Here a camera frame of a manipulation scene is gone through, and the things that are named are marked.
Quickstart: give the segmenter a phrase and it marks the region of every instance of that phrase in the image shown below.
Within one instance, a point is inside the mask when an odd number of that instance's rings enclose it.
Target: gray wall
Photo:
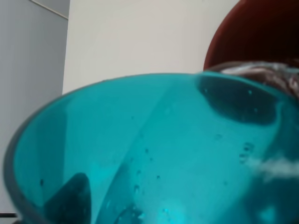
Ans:
[[[17,127],[60,96],[68,21],[29,0],[0,0],[0,161]],[[0,212],[14,212],[0,178]]]

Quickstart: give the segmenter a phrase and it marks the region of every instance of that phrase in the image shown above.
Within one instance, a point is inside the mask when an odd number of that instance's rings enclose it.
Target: red object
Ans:
[[[228,61],[299,59],[299,0],[241,0],[209,46],[204,69]]]

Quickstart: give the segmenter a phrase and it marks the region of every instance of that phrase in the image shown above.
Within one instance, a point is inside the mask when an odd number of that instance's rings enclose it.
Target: dark red bowl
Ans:
[[[299,59],[299,0],[241,0],[217,29],[204,69],[228,61]]]

